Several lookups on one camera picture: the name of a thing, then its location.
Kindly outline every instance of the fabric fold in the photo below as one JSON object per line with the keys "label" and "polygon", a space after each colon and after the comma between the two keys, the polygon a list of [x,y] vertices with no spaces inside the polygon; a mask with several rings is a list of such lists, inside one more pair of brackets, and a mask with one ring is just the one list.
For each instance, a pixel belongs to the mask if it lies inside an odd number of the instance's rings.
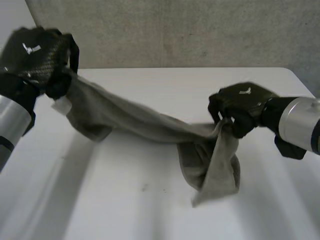
{"label": "fabric fold", "polygon": [[235,156],[239,141],[227,131],[228,120],[218,125],[188,124],[76,74],[66,97],[72,103],[69,122],[93,141],[102,141],[113,129],[123,129],[149,140],[177,144],[182,174],[198,190],[193,206],[239,191],[240,164]]}

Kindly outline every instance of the white tag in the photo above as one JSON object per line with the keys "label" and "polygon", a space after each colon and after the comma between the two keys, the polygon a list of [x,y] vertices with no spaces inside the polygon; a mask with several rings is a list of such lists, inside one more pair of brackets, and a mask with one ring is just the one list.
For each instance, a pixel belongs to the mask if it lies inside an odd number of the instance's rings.
{"label": "white tag", "polygon": [[54,110],[56,110],[58,113],[62,114],[63,116],[67,115],[71,108],[72,108],[72,103],[68,100],[66,96],[62,96],[56,101],[51,106]]}

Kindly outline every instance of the robotic arm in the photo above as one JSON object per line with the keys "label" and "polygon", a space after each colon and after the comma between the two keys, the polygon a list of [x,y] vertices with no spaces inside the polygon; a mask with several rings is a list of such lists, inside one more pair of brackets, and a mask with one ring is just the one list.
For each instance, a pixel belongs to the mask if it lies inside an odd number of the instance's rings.
{"label": "robotic arm", "polygon": [[220,121],[220,115],[233,120],[236,138],[243,138],[255,127],[267,127],[275,133],[274,143],[284,157],[301,160],[306,151],[320,155],[320,101],[316,98],[280,97],[243,82],[220,89],[209,101],[215,122]]}
{"label": "robotic arm", "polygon": [[35,124],[34,106],[42,94],[64,96],[77,72],[79,49],[57,29],[21,28],[0,56],[0,172],[21,136]]}

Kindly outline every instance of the table surface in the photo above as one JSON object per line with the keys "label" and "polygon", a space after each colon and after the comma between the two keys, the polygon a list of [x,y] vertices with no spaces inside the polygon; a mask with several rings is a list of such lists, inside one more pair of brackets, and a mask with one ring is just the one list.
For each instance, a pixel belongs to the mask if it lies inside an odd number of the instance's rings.
{"label": "table surface", "polygon": [[[285,68],[82,69],[109,91],[188,123],[211,122],[208,97],[252,81],[312,96]],[[0,240],[318,240],[320,157],[284,158],[258,128],[240,140],[236,195],[192,208],[174,144],[123,131],[101,143],[37,101],[36,124],[0,175]]]}

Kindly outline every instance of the concrete wall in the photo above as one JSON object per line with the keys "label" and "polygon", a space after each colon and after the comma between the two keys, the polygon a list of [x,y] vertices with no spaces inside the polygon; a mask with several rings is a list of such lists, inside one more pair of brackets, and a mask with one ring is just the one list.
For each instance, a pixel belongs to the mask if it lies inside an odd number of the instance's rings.
{"label": "concrete wall", "polygon": [[320,97],[319,0],[26,0],[81,68],[285,67]]}

